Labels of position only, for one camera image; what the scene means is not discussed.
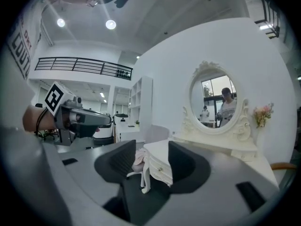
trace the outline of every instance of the ornate mirror frame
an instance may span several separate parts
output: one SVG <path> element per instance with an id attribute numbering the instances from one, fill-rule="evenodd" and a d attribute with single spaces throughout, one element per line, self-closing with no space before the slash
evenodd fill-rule
<path id="1" fill-rule="evenodd" d="M 232 119 L 223 127 L 211 129 L 204 126 L 194 115 L 191 107 L 191 93 L 195 81 L 208 70 L 219 70 L 233 82 L 237 93 L 237 107 Z M 219 64 L 203 61 L 193 73 L 185 94 L 184 119 L 181 133 L 174 140 L 199 145 L 214 151 L 222 151 L 240 159 L 251 161 L 257 155 L 257 147 L 251 137 L 248 120 L 248 100 L 244 98 L 239 82 Z"/>

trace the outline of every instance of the balcony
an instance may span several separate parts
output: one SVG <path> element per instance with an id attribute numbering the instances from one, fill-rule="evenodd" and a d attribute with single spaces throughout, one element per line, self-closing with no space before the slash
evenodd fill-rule
<path id="1" fill-rule="evenodd" d="M 77 57 L 43 57 L 35 67 L 36 70 L 64 70 L 96 73 L 131 80 L 132 68 L 107 61 Z"/>

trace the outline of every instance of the black metal railing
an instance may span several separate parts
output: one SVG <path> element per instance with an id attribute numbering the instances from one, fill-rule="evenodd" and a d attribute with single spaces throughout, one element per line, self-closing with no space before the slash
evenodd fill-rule
<path id="1" fill-rule="evenodd" d="M 273 0 L 261 0 L 263 6 L 262 20 L 255 21 L 259 26 L 267 26 L 266 35 L 270 39 L 278 38 L 280 32 L 280 9 Z"/>
<path id="2" fill-rule="evenodd" d="M 97 59 L 77 57 L 39 58 L 35 70 L 66 70 L 104 74 L 125 80 L 131 80 L 132 68 Z"/>

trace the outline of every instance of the white pillar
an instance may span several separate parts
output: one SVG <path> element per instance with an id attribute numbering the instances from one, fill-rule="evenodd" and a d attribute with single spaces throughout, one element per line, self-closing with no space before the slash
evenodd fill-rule
<path id="1" fill-rule="evenodd" d="M 115 92 L 115 86 L 111 85 L 110 86 L 110 91 L 109 91 L 109 99 L 108 99 L 108 108 L 107 112 L 113 116 L 113 100 L 114 100 L 114 92 Z"/>

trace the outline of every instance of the oval mirror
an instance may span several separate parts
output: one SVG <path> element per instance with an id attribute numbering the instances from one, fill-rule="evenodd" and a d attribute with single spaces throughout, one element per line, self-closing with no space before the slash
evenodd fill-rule
<path id="1" fill-rule="evenodd" d="M 235 85 L 217 68 L 204 70 L 195 78 L 190 98 L 199 123 L 213 129 L 225 126 L 237 107 Z"/>

